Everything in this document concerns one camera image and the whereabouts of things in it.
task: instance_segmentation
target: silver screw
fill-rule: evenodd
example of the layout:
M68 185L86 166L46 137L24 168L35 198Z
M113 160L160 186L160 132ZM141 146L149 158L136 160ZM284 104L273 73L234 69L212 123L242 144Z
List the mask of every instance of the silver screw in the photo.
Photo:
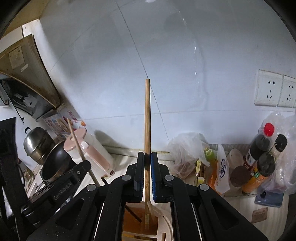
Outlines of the silver screw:
M209 190L209 186L207 184L200 184L200 189L203 191Z
M174 177L173 177L172 175L166 175L166 176L165 176L165 179L166 179L167 181L172 181L172 180L174 179Z
M89 191L89 192L91 192L91 191L93 191L93 190L95 190L95 189L96 189L96 185L94 185L94 184L89 184L89 185L86 187L86 190Z
M124 175L124 176L122 176L122 180L124 180L124 181L128 181L130 179L131 179L131 176L130 175Z

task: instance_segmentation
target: small brown card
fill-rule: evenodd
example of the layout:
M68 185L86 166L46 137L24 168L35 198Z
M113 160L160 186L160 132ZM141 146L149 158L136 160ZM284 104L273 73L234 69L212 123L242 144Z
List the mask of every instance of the small brown card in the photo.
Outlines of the small brown card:
M267 207L253 211L251 223L261 222L267 219Z

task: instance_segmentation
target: electrical outlet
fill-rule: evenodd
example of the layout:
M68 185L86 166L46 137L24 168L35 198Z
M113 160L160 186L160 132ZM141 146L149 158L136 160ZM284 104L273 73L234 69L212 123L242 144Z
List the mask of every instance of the electrical outlet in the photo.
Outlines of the electrical outlet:
M284 75L278 106L293 107L296 100L296 79Z
M282 84L281 74L259 70L255 105L277 106Z

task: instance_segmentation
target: white sticker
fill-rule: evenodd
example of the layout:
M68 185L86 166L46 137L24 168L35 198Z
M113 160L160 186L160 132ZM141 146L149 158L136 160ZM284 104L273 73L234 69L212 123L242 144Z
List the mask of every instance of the white sticker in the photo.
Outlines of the white sticker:
M29 67L29 65L28 65L28 64L25 64L25 66L22 67L22 68L20 69L20 71L23 73L23 72L25 71L25 69L28 68L28 67Z
M10 51L8 54L12 69L15 69L21 64L25 63L24 56L22 55L22 48L20 45L17 46L13 51Z

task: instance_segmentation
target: pot lid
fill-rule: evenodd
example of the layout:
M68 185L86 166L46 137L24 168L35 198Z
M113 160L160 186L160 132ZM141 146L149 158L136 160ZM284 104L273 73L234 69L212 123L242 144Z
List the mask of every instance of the pot lid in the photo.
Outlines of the pot lid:
M30 155L39 145L46 131L41 127L36 127L27 135L24 140L24 149Z
M86 135L86 129L85 128L76 129L74 131L74 134L77 138L84 139ZM64 143L64 150L68 152L73 150L74 148L76 148L75 141L73 140L72 135L69 135Z

